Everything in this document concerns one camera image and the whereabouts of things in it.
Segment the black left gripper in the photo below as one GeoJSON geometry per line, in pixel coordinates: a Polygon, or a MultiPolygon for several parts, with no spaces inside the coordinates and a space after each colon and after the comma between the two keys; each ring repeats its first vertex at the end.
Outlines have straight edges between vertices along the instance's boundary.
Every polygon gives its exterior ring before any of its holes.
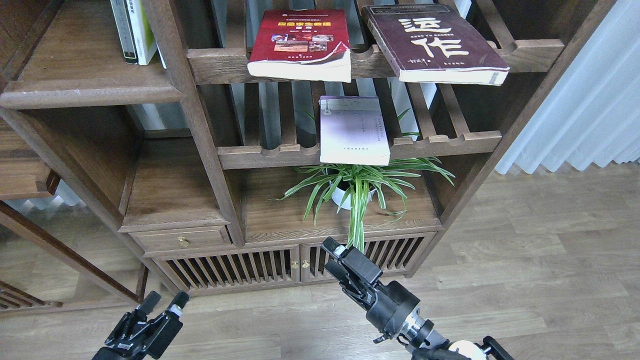
{"type": "Polygon", "coordinates": [[[147,320],[161,299],[158,292],[150,291],[137,310],[126,312],[93,359],[142,360],[147,355],[160,358],[183,326],[179,318],[190,296],[179,291],[164,312],[147,320]]]}

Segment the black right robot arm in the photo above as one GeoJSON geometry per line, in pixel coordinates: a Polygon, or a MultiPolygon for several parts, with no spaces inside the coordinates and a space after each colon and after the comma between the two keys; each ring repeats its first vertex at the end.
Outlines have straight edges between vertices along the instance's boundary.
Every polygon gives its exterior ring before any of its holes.
{"type": "Polygon", "coordinates": [[[483,343],[450,341],[419,314],[419,298],[398,281],[380,282],[382,270],[358,248],[345,247],[332,237],[322,248],[333,256],[325,269],[343,292],[366,311],[366,319],[381,333],[375,344],[395,338],[413,360],[512,360],[512,356],[491,336],[483,343]]]}

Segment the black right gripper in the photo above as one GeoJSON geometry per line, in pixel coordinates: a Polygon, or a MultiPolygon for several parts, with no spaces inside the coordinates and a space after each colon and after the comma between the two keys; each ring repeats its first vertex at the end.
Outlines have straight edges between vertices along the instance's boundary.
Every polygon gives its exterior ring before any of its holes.
{"type": "Polygon", "coordinates": [[[382,333],[381,338],[415,338],[421,328],[414,296],[396,281],[384,285],[383,272],[358,248],[339,244],[327,237],[321,248],[332,257],[325,265],[343,287],[343,291],[364,310],[366,319],[382,333]]]}

